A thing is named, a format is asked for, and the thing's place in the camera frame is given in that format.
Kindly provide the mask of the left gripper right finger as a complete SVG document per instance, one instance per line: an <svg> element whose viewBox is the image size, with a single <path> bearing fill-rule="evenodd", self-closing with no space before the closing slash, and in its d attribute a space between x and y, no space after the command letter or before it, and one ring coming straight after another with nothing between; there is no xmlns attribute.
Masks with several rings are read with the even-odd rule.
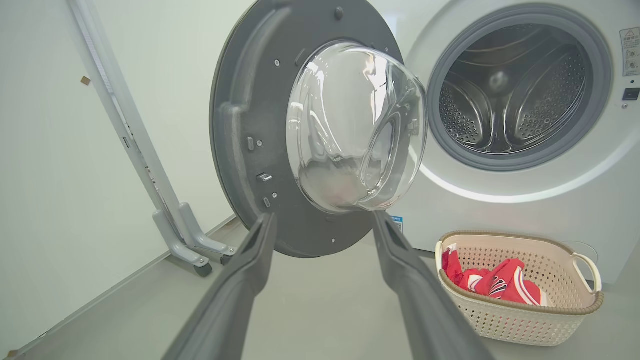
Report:
<svg viewBox="0 0 640 360"><path fill-rule="evenodd" d="M414 360L493 360L391 217L377 210L372 221L382 277L398 296Z"/></svg>

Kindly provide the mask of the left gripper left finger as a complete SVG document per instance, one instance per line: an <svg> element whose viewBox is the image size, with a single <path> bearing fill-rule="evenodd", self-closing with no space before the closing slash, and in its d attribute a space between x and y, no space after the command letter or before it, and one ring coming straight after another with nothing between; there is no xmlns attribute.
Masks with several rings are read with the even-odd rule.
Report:
<svg viewBox="0 0 640 360"><path fill-rule="evenodd" d="M275 214L260 215L238 252L178 333L164 360L240 360L255 298L265 289L278 235Z"/></svg>

